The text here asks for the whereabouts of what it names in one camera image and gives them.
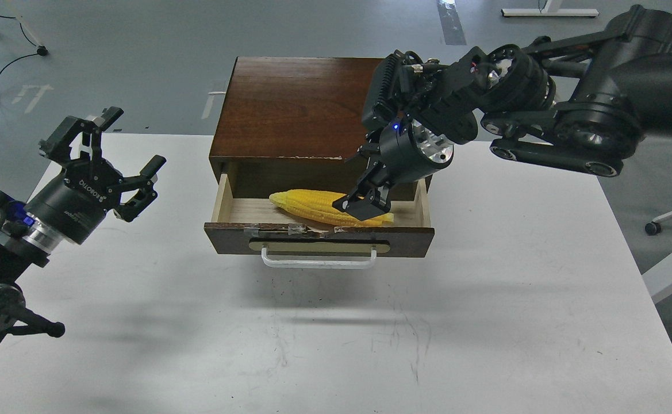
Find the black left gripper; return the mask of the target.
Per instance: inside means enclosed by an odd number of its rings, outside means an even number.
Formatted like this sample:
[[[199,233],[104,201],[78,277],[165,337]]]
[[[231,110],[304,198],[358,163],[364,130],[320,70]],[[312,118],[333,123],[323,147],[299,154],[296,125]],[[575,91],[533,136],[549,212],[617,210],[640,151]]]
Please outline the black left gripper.
[[[108,209],[113,208],[118,219],[132,222],[157,199],[153,184],[167,162],[165,157],[155,155],[133,177],[122,177],[109,162],[102,162],[101,134],[123,113],[122,108],[111,106],[93,120],[67,116],[48,139],[39,142],[40,155],[63,169],[25,210],[76,244],[86,241]],[[80,155],[71,159],[71,143],[78,135],[82,136]],[[136,194],[122,204],[121,194],[132,190]]]

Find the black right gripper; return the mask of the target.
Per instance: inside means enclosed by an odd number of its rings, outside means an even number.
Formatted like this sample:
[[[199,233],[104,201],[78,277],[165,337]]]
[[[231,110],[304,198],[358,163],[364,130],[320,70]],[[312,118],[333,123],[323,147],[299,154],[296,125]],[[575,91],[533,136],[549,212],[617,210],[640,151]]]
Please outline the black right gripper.
[[[359,157],[367,160],[364,172],[351,191],[333,200],[332,207],[365,221],[390,212],[389,190],[394,184],[419,181],[448,167],[454,144],[417,120],[393,120],[381,131],[380,145],[367,141],[345,162]]]

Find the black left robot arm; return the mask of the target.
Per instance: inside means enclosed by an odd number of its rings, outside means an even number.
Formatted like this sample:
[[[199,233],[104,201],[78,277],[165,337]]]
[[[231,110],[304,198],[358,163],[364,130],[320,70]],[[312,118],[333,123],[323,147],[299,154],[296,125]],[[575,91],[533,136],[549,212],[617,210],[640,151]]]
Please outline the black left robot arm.
[[[40,154],[62,168],[58,175],[25,204],[0,191],[0,233],[8,235],[0,244],[0,343],[7,335],[63,336],[63,323],[26,308],[20,275],[30,265],[44,267],[62,241],[83,244],[110,210],[131,222],[157,199],[153,184],[164,157],[154,156],[132,177],[102,157],[102,133],[121,115],[112,106],[93,120],[67,116],[39,144]]]

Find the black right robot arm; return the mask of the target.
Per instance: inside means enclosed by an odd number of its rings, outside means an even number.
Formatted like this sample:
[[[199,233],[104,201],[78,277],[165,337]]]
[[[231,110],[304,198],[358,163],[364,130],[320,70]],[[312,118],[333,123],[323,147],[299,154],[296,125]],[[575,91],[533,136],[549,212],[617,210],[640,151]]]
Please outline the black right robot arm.
[[[600,32],[475,47],[452,64],[394,51],[362,124],[366,170],[333,202],[358,220],[389,213],[391,188],[448,167],[478,128],[505,160],[615,177],[646,135],[672,138],[672,14],[633,5]]]

